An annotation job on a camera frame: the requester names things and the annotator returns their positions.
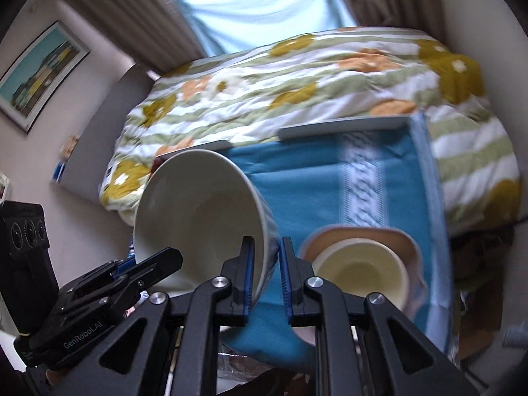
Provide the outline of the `cream round bowl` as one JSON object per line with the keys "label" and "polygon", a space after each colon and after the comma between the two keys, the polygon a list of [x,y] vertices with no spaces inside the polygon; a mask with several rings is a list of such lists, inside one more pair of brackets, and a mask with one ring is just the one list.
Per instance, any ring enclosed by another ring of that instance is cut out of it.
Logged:
{"label": "cream round bowl", "polygon": [[355,238],[338,241],[313,260],[315,275],[333,282],[343,292],[367,297],[379,292],[402,310],[410,280],[402,259],[384,244]]}

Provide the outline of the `white round bowl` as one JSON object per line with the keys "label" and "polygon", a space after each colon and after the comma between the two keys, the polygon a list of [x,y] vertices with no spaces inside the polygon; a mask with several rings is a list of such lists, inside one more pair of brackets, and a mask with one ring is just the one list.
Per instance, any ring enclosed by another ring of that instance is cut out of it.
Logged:
{"label": "white round bowl", "polygon": [[133,227],[135,258],[141,262],[170,247],[182,268],[155,284],[179,296],[218,276],[251,236],[255,259],[251,300],[263,294],[278,255],[278,226],[269,205],[243,171],[209,150],[187,150],[168,159],[149,178]]}

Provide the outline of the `pink square handled bowl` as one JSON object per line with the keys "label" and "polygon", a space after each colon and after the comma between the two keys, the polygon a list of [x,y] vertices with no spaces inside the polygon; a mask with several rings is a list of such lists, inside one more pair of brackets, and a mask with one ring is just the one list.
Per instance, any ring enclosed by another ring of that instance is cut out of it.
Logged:
{"label": "pink square handled bowl", "polygon": [[428,287],[422,271],[420,248],[406,232],[395,228],[353,227],[345,225],[326,226],[303,241],[299,257],[312,264],[325,248],[347,239],[362,238],[377,241],[391,248],[404,262],[410,280],[410,293],[405,307],[400,310],[409,319],[415,319],[418,310],[428,297]]}

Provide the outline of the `grey bed headboard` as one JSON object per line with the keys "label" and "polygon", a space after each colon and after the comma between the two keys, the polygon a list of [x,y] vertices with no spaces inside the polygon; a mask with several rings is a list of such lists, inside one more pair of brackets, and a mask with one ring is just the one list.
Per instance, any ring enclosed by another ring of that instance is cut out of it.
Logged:
{"label": "grey bed headboard", "polygon": [[107,165],[116,148],[124,121],[132,108],[152,90],[146,69],[135,65],[111,88],[88,122],[59,179],[59,185],[95,205]]}

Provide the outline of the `blue white box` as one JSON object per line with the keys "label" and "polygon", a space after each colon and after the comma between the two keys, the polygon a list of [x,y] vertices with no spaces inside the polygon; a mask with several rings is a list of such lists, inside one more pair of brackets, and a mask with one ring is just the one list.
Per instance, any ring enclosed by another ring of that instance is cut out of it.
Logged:
{"label": "blue white box", "polygon": [[66,162],[64,161],[60,161],[57,163],[51,176],[52,182],[60,182],[65,166]]}

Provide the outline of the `small plush toy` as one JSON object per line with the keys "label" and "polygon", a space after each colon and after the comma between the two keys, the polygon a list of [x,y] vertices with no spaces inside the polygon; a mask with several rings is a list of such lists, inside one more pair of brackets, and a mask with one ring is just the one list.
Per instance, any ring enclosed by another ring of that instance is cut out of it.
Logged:
{"label": "small plush toy", "polygon": [[63,161],[68,161],[73,153],[73,150],[76,148],[78,142],[79,142],[80,136],[79,135],[71,135],[68,137],[68,139],[64,142],[63,146],[60,148],[60,157]]}

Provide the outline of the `blue patterned tablecloth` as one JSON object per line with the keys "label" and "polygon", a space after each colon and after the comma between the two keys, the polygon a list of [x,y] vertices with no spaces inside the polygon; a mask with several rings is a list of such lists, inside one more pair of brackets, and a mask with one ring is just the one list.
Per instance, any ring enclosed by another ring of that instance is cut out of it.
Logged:
{"label": "blue patterned tablecloth", "polygon": [[[440,350],[450,337],[452,270],[443,194],[423,115],[397,130],[347,132],[234,146],[217,152],[235,163],[269,205],[278,244],[330,226],[395,228],[422,254],[428,297],[412,321]],[[315,368],[316,353],[288,324],[277,256],[248,323],[221,334],[233,350],[273,367]]]}

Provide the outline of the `floral green white duvet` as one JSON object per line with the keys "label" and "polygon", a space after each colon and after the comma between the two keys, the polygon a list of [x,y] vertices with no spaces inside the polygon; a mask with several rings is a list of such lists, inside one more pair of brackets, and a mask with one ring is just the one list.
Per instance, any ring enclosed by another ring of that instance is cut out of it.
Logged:
{"label": "floral green white duvet", "polygon": [[98,196],[132,223],[155,158],[215,140],[249,145],[286,126],[426,115],[449,231],[514,222],[522,182],[480,64],[418,31],[345,27],[200,59],[163,74],[125,117]]}

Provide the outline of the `grey tray table edge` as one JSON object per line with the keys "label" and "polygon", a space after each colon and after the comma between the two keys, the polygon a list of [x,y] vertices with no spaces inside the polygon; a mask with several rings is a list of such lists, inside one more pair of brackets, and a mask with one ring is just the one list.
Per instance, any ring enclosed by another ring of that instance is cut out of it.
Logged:
{"label": "grey tray table edge", "polygon": [[[288,141],[305,137],[325,136],[356,131],[363,132],[397,130],[407,126],[410,123],[410,120],[410,115],[349,117],[325,122],[287,126],[279,129],[277,136],[280,141]],[[235,145],[228,140],[215,140],[197,146],[168,151],[157,156],[155,158],[155,162],[157,164],[163,163],[178,153],[191,151],[193,149],[220,152],[232,149],[234,146]]]}

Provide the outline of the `framed houses picture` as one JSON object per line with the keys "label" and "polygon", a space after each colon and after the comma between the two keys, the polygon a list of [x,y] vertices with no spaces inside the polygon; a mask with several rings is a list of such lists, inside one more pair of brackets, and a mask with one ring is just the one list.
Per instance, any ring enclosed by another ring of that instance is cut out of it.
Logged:
{"label": "framed houses picture", "polygon": [[29,133],[55,91],[89,55],[59,20],[26,46],[1,76],[1,111]]}

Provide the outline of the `left brown curtain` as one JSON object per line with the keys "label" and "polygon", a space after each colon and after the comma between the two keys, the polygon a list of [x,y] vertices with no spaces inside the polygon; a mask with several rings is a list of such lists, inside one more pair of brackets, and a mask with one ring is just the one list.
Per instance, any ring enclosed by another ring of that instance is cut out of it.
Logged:
{"label": "left brown curtain", "polygon": [[136,63],[168,73],[206,53],[175,0],[63,0]]}

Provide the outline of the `light blue window cloth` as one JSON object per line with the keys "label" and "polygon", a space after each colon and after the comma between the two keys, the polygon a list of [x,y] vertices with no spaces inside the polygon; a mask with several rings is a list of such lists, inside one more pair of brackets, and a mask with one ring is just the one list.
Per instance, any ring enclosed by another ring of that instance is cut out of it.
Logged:
{"label": "light blue window cloth", "polygon": [[175,4],[208,56],[357,25],[344,0],[175,0]]}

